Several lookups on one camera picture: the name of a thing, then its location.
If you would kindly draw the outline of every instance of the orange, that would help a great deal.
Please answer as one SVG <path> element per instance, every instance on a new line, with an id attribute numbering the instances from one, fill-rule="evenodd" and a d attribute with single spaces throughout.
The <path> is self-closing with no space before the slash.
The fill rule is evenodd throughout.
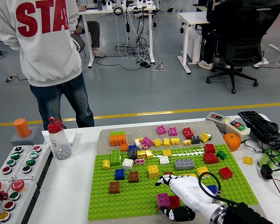
<path id="1" fill-rule="evenodd" d="M 223 137 L 230 151 L 236 151 L 241 145 L 241 138 L 235 133 L 226 133 Z"/>

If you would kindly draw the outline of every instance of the orange cup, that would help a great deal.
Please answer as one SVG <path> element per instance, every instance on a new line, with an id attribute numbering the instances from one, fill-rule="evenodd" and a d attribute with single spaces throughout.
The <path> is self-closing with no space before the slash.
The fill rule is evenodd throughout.
<path id="1" fill-rule="evenodd" d="M 27 125 L 27 122 L 24 118 L 19 118 L 14 121 L 14 127 L 17 131 L 19 137 L 25 138 L 31 134 L 31 131 Z"/>

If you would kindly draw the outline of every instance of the red lettering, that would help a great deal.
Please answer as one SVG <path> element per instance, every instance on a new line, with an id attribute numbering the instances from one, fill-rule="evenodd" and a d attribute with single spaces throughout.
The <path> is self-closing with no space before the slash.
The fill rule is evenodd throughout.
<path id="1" fill-rule="evenodd" d="M 34 5 L 30 2 L 22 3 L 17 7 L 15 12 L 16 18 L 25 26 L 18 27 L 19 33 L 25 37 L 32 37 L 37 33 L 37 21 L 35 18 L 26 15 L 35 13 Z"/>
<path id="2" fill-rule="evenodd" d="M 64 29 L 69 29 L 66 2 L 65 0 L 56 0 L 53 31 L 60 31 L 62 26 L 64 26 Z"/>
<path id="3" fill-rule="evenodd" d="M 36 1 L 36 8 L 40 8 L 42 13 L 43 34 L 51 32 L 50 7 L 53 6 L 54 6 L 54 0 Z"/>

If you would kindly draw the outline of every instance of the seated person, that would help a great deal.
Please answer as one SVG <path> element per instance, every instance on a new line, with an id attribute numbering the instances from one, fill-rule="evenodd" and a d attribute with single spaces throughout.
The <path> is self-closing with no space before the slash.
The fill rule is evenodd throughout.
<path id="1" fill-rule="evenodd" d="M 79 0 L 76 0 L 76 2 L 77 2 L 79 12 L 85 12 L 86 11 L 85 6 L 82 6 Z M 97 21 L 87 21 L 87 26 L 88 26 L 88 30 L 91 34 L 92 53 L 98 57 L 105 57 L 106 54 L 98 49 L 99 48 L 99 35 L 100 35 L 99 23 Z M 83 19 L 82 19 L 82 16 L 79 16 L 75 34 L 80 35 L 80 34 L 84 34 L 84 33 L 85 33 L 85 29 L 84 29 Z"/>
<path id="2" fill-rule="evenodd" d="M 214 10 L 210 11 L 206 15 L 206 19 L 210 22 L 211 29 L 216 30 L 216 34 L 219 36 L 228 37 L 230 35 L 230 23 L 234 20 L 237 11 L 242 7 L 242 0 L 221 0 Z M 198 62 L 199 67 L 207 70 L 211 70 L 213 67 L 213 56 L 215 53 L 216 39 L 213 35 L 207 34 L 204 45 L 204 57 L 203 60 Z M 218 51 L 225 52 L 227 41 L 220 40 Z"/>

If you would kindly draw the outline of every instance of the green baseplate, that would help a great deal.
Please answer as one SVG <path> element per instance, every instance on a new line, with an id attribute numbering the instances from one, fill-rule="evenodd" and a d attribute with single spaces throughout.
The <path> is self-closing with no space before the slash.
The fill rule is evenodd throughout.
<path id="1" fill-rule="evenodd" d="M 222 160 L 219 158 L 219 163 L 206 164 L 203 160 L 204 148 L 191 147 L 187 148 L 170 148 L 172 157 L 169 158 L 169 165 L 160 165 L 159 156 L 162 156 L 162 150 L 153 150 L 154 157 L 152 159 L 145 158 L 144 165 L 133 165 L 132 170 L 125 170 L 125 180 L 120 182 L 120 193 L 110 194 L 109 183 L 115 181 L 115 169 L 121 169 L 122 166 L 111 166 L 109 170 L 102 168 L 103 160 L 111 159 L 111 154 L 97 155 L 95 159 L 94 173 L 92 179 L 91 198 L 89 204 L 88 219 L 101 220 L 110 218 L 123 218 L 123 217 L 136 217 L 148 216 L 158 214 L 157 194 L 168 192 L 169 196 L 174 194 L 171 192 L 170 187 L 162 184 L 156 187 L 154 184 L 159 178 L 149 179 L 148 169 L 149 165 L 157 165 L 159 175 L 162 176 L 163 172 L 172 171 L 174 175 L 183 174 L 196 174 L 197 168 L 206 166 L 207 169 L 215 174 L 222 185 L 221 197 L 233 200 L 235 202 L 244 202 L 248 205 L 258 204 L 256 196 L 254 195 L 248 181 L 239 168 L 233 155 L 226 144 L 215 145 L 216 153 L 222 150 L 227 154 L 227 158 Z M 121 153 L 121 164 L 127 158 L 127 153 Z M 176 159 L 188 159 L 194 161 L 195 168 L 193 170 L 175 171 Z M 219 169 L 229 167 L 233 172 L 233 177 L 228 180 L 223 180 L 219 174 Z M 140 182 L 129 183 L 129 172 L 139 171 Z M 210 177 L 203 179 L 204 185 L 217 184 L 215 179 Z"/>

